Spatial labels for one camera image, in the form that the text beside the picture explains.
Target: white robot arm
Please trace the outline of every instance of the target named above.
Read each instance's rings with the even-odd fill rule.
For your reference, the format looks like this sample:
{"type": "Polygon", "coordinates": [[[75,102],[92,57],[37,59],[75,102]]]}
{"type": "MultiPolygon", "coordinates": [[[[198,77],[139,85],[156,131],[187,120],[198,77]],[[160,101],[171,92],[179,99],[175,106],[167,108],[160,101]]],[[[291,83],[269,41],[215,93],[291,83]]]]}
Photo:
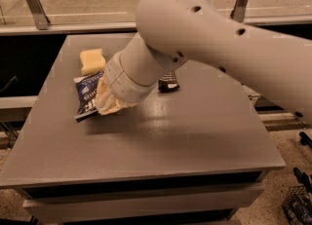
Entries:
{"type": "Polygon", "coordinates": [[[188,59],[214,66],[312,124],[312,42],[226,19],[205,0],[140,0],[138,34],[105,69],[125,102],[142,101],[188,59]]]}

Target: yellow sponge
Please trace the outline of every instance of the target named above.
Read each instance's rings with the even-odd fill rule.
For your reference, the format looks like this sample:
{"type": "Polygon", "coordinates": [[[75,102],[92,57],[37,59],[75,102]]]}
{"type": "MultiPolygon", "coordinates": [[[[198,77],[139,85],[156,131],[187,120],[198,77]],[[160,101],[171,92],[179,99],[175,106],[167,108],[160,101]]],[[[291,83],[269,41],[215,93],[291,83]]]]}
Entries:
{"type": "Polygon", "coordinates": [[[106,65],[105,58],[102,55],[102,49],[83,51],[80,53],[80,60],[83,64],[81,68],[83,75],[102,71],[106,65]]]}

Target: metal post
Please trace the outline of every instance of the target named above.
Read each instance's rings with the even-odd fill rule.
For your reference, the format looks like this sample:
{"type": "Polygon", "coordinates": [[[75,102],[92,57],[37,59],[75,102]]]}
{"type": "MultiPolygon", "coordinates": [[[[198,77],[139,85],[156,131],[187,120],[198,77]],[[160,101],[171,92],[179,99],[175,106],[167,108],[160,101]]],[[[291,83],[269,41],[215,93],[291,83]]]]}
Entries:
{"type": "Polygon", "coordinates": [[[33,16],[33,20],[37,29],[39,30],[46,30],[49,27],[49,19],[47,18],[40,0],[26,0],[30,12],[33,16]]]}
{"type": "Polygon", "coordinates": [[[243,22],[245,18],[245,11],[248,0],[236,0],[234,10],[231,17],[238,22],[243,22]]]}

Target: cable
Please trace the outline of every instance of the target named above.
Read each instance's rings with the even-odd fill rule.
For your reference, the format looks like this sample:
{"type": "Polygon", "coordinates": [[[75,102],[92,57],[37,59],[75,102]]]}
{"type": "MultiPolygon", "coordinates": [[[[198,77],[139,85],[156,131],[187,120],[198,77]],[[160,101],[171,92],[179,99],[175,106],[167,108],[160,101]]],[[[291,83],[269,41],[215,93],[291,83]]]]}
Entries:
{"type": "Polygon", "coordinates": [[[4,92],[5,90],[7,90],[14,82],[18,82],[19,79],[17,76],[14,76],[8,83],[6,86],[4,86],[4,88],[0,89],[0,93],[4,92]]]}

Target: floor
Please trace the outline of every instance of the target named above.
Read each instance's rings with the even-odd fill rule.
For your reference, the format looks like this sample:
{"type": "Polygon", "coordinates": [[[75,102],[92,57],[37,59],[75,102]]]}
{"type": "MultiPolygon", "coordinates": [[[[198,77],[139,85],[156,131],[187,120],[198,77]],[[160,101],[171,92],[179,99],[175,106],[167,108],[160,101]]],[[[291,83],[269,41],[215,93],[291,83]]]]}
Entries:
{"type": "MultiPolygon", "coordinates": [[[[265,191],[250,207],[239,209],[233,219],[239,219],[243,225],[284,225],[288,221],[281,208],[282,203],[289,194],[289,188],[299,185],[293,168],[297,167],[308,174],[312,172],[312,150],[299,142],[299,133],[305,131],[312,137],[312,129],[289,113],[260,113],[259,116],[287,166],[271,171],[264,180],[265,191]]],[[[0,141],[6,139],[5,134],[0,133],[0,141]]],[[[11,150],[0,150],[0,171],[10,153],[11,150]]],[[[13,190],[0,191],[0,218],[29,220],[30,216],[21,206],[22,198],[18,193],[13,190]]]]}

